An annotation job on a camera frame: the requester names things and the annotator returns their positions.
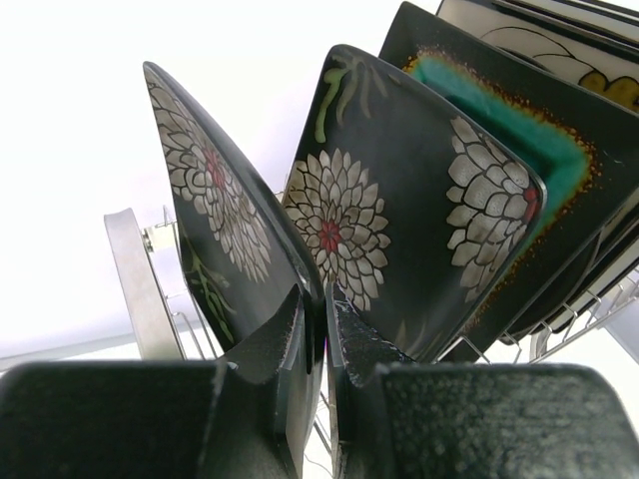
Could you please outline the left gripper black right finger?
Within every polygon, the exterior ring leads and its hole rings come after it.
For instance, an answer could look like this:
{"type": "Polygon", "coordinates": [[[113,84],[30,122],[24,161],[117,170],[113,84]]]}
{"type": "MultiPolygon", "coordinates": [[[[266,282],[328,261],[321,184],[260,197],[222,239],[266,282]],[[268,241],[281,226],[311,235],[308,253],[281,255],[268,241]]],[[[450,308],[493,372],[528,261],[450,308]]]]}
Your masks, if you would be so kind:
{"type": "Polygon", "coordinates": [[[337,478],[634,478],[613,388],[571,364],[419,364],[325,290],[337,478]]]}

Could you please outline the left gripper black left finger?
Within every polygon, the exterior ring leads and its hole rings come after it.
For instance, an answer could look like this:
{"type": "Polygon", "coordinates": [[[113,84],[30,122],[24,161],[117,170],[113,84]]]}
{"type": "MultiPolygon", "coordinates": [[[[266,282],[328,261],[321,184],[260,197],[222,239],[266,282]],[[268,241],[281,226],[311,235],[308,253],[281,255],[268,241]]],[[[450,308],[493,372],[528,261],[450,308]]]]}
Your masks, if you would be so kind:
{"type": "Polygon", "coordinates": [[[303,297],[215,360],[48,361],[1,379],[5,478],[297,478],[303,297]]]}

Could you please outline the dark floral square plate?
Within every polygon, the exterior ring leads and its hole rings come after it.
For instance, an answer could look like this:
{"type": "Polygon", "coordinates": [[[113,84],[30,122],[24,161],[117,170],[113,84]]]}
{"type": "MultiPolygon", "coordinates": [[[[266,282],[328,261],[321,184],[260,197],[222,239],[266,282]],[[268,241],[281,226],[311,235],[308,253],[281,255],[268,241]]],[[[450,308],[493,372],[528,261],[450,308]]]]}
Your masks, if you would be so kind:
{"type": "Polygon", "coordinates": [[[284,194],[324,282],[420,362],[527,245],[542,180],[451,103],[350,45],[327,53],[284,194]]]}

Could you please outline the black square plate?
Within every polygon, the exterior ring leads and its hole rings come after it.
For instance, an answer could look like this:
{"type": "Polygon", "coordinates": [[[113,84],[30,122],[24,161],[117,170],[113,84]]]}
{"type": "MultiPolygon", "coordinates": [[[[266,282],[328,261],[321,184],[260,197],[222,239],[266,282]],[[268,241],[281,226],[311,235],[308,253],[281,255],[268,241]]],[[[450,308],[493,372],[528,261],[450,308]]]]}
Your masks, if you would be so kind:
{"type": "Polygon", "coordinates": [[[638,185],[638,118],[411,3],[380,58],[460,110],[455,230],[479,307],[463,328],[476,350],[501,336],[597,239],[638,185]]]}

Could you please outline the colourful flower plate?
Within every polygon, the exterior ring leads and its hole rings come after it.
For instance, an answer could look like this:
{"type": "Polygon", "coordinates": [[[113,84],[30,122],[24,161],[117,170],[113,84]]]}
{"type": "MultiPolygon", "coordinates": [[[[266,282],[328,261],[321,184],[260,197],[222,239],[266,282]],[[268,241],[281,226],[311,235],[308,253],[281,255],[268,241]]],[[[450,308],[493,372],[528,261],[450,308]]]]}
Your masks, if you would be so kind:
{"type": "Polygon", "coordinates": [[[638,11],[608,1],[442,1],[442,20],[638,112],[638,11]]]}

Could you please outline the round silver-rimmed plate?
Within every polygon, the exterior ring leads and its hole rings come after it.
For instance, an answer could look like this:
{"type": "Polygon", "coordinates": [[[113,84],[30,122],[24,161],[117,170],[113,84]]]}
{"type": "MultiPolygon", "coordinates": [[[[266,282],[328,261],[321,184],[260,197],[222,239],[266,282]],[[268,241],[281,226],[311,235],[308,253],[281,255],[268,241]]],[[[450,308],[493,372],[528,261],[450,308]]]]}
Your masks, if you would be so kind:
{"type": "Polygon", "coordinates": [[[535,301],[510,326],[516,340],[550,323],[563,303],[577,299],[638,237],[638,191],[581,253],[553,279],[535,301]]]}

